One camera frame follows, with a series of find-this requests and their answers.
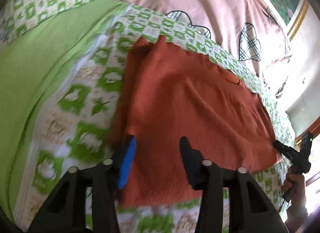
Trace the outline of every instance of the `wall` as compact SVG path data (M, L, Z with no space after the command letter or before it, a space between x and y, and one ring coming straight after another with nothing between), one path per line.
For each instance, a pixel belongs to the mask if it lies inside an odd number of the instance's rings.
M292 70L279 104L298 136L320 116L320 21L311 7L291 49Z

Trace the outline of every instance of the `hand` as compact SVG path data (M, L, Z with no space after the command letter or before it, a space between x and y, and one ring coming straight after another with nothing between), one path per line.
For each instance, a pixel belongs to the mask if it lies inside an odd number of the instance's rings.
M285 175L284 184L282 190L286 191L292 187L292 182L296 184L296 190L291 197L291 205L294 206L306 206L306 183L303 175L293 174L292 167L288 169Z

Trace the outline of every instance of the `blue gripper pad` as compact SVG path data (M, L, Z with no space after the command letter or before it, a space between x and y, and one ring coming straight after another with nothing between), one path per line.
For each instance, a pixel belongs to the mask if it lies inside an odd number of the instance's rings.
M134 159L134 156L136 154L137 149L137 141L134 137L131 138L131 140L128 143L128 149L127 153L125 154L123 158L123 162L120 166L119 171L119 180L118 180L118 189L123 189L124 185L128 181L130 168Z

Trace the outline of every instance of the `cable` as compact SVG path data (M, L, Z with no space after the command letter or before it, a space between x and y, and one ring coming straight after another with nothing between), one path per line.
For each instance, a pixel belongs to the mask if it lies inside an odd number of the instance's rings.
M280 210L281 210L281 208L282 208L282 206L283 206L284 202L285 202L285 200L283 200L283 202L282 202L282 204L281 204L281 206L280 206L280 208L279 208L278 213L280 212Z

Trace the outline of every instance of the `gold picture frame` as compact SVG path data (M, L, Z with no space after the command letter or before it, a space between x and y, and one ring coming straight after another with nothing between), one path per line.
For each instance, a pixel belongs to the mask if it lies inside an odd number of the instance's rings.
M309 4L308 0L303 0L302 5L297 13L297 16L295 17L295 19L293 19L294 22L293 22L292 26L290 27L288 34L287 34L290 41L292 41L293 37L295 36L298 29L300 28L301 23L307 14L309 5L310 4Z

